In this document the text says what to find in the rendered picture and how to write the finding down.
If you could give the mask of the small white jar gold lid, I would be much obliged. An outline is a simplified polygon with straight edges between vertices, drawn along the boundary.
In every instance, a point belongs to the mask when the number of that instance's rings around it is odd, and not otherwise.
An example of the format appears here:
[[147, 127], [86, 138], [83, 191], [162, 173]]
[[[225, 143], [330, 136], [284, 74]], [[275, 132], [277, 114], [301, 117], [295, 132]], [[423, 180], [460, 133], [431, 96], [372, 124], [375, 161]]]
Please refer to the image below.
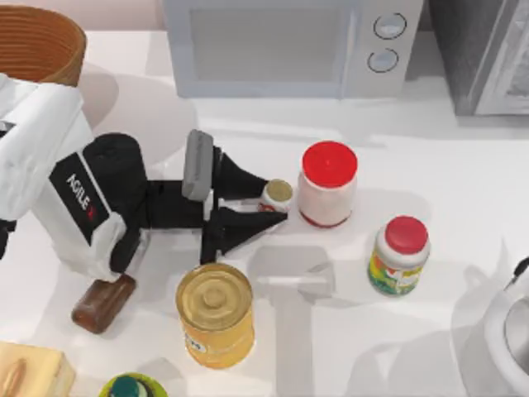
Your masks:
[[282, 179], [272, 179], [263, 189], [258, 210], [261, 212], [287, 213], [292, 200], [292, 186]]

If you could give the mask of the pale grey rounded box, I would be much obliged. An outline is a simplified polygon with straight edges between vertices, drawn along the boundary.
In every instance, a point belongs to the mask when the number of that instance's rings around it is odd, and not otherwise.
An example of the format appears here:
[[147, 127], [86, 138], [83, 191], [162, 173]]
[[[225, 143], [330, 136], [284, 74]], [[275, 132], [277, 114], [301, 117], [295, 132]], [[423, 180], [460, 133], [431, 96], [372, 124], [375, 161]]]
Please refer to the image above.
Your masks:
[[183, 168], [182, 195], [203, 202], [212, 187], [214, 158], [213, 138], [206, 132], [192, 130], [188, 134]]

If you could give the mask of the large white jar red lid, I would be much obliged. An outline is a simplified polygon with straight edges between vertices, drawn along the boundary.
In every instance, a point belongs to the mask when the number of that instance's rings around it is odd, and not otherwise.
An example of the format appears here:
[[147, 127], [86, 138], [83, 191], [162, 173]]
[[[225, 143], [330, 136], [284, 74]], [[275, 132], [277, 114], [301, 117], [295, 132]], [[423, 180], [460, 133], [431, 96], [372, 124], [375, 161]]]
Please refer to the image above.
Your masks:
[[303, 153], [298, 211], [312, 225], [336, 227], [352, 214], [358, 158], [339, 141], [319, 141]]

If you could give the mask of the yellow can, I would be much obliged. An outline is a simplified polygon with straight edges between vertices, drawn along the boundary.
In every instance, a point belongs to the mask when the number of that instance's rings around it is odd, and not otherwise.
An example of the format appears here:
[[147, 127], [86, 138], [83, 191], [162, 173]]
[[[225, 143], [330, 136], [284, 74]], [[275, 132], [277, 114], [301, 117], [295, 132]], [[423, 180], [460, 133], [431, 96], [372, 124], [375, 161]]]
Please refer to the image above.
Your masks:
[[185, 346], [200, 365], [226, 369], [250, 353], [253, 290], [240, 270], [224, 263], [196, 267], [180, 281], [175, 303]]

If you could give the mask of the brown bottle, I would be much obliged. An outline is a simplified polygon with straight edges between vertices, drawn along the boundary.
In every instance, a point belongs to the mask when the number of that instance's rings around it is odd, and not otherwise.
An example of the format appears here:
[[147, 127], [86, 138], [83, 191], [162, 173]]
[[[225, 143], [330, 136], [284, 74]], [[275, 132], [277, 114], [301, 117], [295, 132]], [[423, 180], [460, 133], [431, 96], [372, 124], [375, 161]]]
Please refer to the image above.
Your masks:
[[95, 280], [76, 303], [72, 321], [93, 334], [105, 332], [136, 289], [136, 280], [122, 274], [116, 281]]

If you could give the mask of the microwave door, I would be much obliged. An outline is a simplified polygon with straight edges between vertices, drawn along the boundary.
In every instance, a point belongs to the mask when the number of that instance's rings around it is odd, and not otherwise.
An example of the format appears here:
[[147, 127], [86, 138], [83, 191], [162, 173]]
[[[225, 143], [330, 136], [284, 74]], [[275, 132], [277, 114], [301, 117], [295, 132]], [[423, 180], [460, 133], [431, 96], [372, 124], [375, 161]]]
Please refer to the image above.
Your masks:
[[163, 0], [183, 98], [336, 98], [350, 0]]

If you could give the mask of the pale microwave oven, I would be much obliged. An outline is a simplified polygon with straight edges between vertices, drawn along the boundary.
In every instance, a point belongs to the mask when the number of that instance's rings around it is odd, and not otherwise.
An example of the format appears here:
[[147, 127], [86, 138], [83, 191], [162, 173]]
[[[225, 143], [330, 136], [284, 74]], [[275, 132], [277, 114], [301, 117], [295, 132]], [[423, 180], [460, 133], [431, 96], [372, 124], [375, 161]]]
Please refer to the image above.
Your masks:
[[424, 0], [162, 0], [185, 98], [391, 98]]

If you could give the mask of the green yellow jar red lid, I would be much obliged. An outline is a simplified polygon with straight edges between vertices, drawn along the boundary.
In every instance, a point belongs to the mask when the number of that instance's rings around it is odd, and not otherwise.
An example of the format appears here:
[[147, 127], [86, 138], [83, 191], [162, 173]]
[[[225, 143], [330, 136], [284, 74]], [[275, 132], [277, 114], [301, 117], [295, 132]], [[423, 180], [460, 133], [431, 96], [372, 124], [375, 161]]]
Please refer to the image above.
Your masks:
[[430, 253], [430, 238], [422, 221], [408, 215], [392, 218], [376, 234], [367, 268], [369, 281], [382, 294], [409, 294]]

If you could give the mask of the green bottle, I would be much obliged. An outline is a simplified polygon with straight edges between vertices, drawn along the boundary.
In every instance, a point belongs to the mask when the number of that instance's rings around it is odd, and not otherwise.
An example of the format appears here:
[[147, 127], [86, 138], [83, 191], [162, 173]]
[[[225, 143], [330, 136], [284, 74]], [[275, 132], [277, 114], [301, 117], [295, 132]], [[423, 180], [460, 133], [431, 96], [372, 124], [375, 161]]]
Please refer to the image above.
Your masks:
[[135, 372], [110, 379], [98, 397], [169, 397], [165, 388], [154, 378]]

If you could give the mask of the microwave knob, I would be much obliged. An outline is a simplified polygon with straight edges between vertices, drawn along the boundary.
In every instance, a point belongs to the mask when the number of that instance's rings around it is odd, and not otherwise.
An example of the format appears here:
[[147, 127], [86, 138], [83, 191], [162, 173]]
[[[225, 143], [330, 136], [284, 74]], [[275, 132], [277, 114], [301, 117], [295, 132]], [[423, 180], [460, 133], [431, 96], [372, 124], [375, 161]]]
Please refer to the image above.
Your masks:
[[399, 61], [399, 55], [395, 50], [385, 48], [372, 52], [367, 58], [367, 66], [376, 74], [385, 74], [395, 69]]
[[399, 12], [378, 17], [374, 22], [374, 34], [382, 40], [394, 40], [407, 28], [405, 16]]

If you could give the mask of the brown wooden basket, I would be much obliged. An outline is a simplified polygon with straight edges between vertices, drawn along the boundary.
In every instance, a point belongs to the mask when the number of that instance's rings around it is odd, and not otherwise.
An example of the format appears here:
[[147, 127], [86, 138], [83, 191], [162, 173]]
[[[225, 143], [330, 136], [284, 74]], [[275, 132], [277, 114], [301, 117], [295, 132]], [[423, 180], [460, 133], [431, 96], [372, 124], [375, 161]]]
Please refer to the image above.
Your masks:
[[69, 17], [0, 3], [0, 73], [37, 83], [79, 84], [87, 37]]

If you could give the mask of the pale yellow bread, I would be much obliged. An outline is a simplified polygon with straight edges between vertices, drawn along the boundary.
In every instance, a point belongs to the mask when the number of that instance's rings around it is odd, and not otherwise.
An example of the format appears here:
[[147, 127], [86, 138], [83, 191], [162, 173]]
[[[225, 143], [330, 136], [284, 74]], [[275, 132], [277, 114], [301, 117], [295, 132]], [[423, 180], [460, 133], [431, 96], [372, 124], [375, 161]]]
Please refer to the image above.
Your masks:
[[0, 342], [0, 397], [69, 397], [75, 376], [62, 351]]

